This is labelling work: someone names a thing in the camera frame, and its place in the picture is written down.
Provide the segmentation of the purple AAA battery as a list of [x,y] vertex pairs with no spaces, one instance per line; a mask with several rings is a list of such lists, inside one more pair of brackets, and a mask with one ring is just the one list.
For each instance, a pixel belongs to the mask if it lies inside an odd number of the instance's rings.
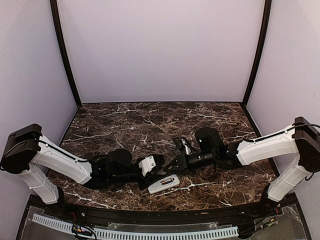
[[161,181],[162,186],[171,185],[174,183],[175,183],[175,180],[173,178]]

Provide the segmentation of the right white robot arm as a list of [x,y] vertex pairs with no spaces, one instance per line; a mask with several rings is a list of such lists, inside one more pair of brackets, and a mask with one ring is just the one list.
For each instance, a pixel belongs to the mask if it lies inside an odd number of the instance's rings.
[[289,166],[270,183],[264,199],[255,205],[255,213],[266,217],[285,195],[302,180],[308,181],[320,171],[319,125],[304,117],[295,118],[294,123],[277,132],[254,139],[224,144],[217,129],[203,127],[195,132],[200,150],[192,149],[183,137],[174,142],[180,153],[164,168],[166,173],[180,174],[213,165],[224,170],[240,169],[255,162],[282,155],[293,155]]

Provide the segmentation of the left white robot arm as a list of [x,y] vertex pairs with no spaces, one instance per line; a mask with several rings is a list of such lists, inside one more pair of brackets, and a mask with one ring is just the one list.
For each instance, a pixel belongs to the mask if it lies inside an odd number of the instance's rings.
[[83,159],[60,148],[42,134],[36,123],[12,132],[0,160],[0,169],[17,175],[60,218],[67,218],[70,206],[64,202],[63,190],[53,184],[39,168],[44,166],[92,190],[110,185],[137,183],[148,188],[165,163],[164,156],[151,154],[132,162],[132,154],[123,148],[93,159]]

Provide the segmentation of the white remote control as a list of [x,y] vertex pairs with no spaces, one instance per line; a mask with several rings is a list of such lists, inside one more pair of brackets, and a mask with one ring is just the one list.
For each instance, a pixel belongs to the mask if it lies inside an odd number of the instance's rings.
[[173,188],[180,184],[180,180],[177,175],[173,174],[166,176],[160,180],[157,180],[151,184],[147,189],[150,194],[155,194],[170,188]]

